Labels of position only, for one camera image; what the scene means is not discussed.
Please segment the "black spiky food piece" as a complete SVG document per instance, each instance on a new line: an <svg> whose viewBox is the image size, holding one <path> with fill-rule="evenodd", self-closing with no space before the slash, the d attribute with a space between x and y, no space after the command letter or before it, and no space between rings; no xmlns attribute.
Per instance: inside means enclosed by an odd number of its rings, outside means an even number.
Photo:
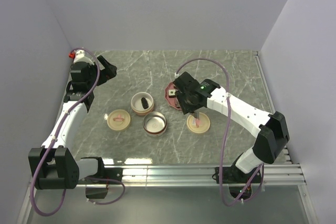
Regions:
<svg viewBox="0 0 336 224"><path fill-rule="evenodd" d="M149 108L149 103L145 97L141 98L141 105L144 110Z"/></svg>

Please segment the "metal tongs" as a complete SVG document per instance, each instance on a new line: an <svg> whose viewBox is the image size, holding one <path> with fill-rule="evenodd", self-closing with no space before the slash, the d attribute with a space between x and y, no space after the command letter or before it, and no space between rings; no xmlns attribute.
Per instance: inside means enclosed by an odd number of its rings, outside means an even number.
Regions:
<svg viewBox="0 0 336 224"><path fill-rule="evenodd" d="M192 112L191 115L192 115L194 118L196 118L196 119L199 119L199 118L200 118L200 117L199 117L199 112L198 112L198 111L194 111L194 112Z"/></svg>

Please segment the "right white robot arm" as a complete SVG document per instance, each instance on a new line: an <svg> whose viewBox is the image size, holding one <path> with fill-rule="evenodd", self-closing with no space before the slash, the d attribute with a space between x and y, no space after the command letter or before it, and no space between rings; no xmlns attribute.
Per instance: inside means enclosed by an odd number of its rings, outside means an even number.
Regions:
<svg viewBox="0 0 336 224"><path fill-rule="evenodd" d="M247 182L259 165L274 163L287 145L289 133L282 113L259 110L232 96L218 83L210 79L198 82L187 72L173 83L184 114L208 108L227 116L255 137L254 145L239 155L231 167L223 170L224 183Z"/></svg>

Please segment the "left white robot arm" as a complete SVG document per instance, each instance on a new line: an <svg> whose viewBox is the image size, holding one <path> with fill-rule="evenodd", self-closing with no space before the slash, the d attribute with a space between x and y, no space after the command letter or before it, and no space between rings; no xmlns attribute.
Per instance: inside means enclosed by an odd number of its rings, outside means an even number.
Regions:
<svg viewBox="0 0 336 224"><path fill-rule="evenodd" d="M59 119L39 148L32 148L28 161L36 189L73 189L83 178L102 182L106 170L101 157L75 161L71 149L79 126L95 98L93 86L100 86L117 75L116 66L102 55L93 62L84 54L72 56L70 80L66 86Z"/></svg>

